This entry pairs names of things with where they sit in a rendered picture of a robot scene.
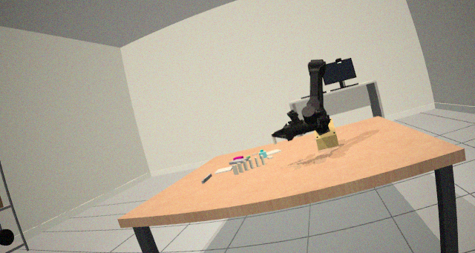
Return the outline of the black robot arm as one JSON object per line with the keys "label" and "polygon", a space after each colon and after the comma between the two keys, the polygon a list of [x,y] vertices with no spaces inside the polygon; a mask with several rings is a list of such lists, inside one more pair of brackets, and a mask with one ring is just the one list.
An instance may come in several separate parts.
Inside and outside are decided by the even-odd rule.
{"label": "black robot arm", "polygon": [[[325,134],[330,131],[328,127],[330,123],[329,114],[324,109],[324,91],[322,77],[325,74],[326,62],[323,59],[312,59],[308,63],[309,75],[310,75],[310,98],[301,113],[306,123],[307,132],[316,131],[318,135]],[[293,109],[287,113],[292,120],[292,126],[301,123],[303,120],[298,118],[297,112]]]}

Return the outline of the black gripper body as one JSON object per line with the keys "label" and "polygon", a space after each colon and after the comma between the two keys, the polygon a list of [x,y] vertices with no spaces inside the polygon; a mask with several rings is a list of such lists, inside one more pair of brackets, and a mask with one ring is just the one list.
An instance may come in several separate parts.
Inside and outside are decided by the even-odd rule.
{"label": "black gripper body", "polygon": [[306,123],[304,120],[295,126],[292,126],[292,121],[289,121],[288,123],[288,125],[284,126],[286,138],[288,141],[293,140],[293,138],[297,135],[305,134],[307,132]]}

